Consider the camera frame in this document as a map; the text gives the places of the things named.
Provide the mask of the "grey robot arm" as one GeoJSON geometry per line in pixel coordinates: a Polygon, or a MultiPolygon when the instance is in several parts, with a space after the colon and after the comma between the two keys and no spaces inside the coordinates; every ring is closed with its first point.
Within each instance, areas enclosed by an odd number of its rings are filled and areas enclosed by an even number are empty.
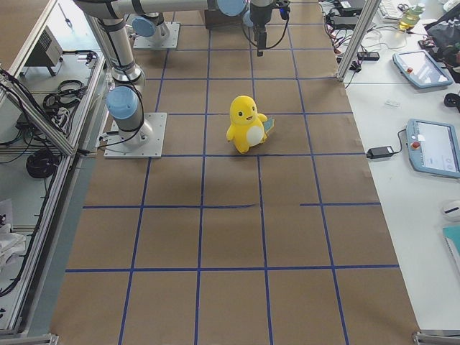
{"type": "Polygon", "coordinates": [[[100,38],[107,47],[106,57],[111,63],[114,88],[106,97],[109,114],[118,127],[119,144],[144,144],[150,132],[144,114],[142,89],[145,77],[136,64],[129,43],[124,19],[97,19],[100,38]]]}
{"type": "Polygon", "coordinates": [[[257,55],[263,56],[268,50],[266,25],[272,18],[272,11],[279,9],[282,14],[289,14],[289,6],[281,1],[207,1],[207,0],[83,0],[75,4],[88,16],[105,24],[112,21],[118,30],[124,30],[124,17],[128,14],[147,15],[154,12],[185,12],[195,10],[219,10],[228,17],[241,17],[244,25],[251,27],[254,40],[250,43],[257,48],[257,55]]]}

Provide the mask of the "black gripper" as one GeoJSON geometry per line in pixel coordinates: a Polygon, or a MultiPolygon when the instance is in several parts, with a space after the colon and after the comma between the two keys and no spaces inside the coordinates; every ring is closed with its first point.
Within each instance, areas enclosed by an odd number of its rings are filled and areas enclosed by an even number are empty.
{"type": "Polygon", "coordinates": [[[267,31],[265,25],[270,22],[274,0],[251,0],[250,19],[254,25],[254,39],[257,46],[257,57],[262,57],[267,48],[267,31]]]}

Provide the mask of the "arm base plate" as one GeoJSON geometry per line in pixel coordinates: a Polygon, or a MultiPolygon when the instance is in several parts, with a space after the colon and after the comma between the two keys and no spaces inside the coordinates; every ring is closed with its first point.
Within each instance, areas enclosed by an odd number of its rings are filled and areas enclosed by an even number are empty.
{"type": "Polygon", "coordinates": [[[154,112],[144,114],[144,124],[134,135],[119,131],[115,120],[112,120],[111,131],[117,132],[108,138],[104,147],[106,159],[143,159],[161,158],[164,143],[167,114],[154,112]]]}
{"type": "Polygon", "coordinates": [[[135,50],[167,50],[176,49],[178,46],[180,32],[178,22],[163,22],[155,25],[138,17],[132,27],[136,34],[135,50]]]}

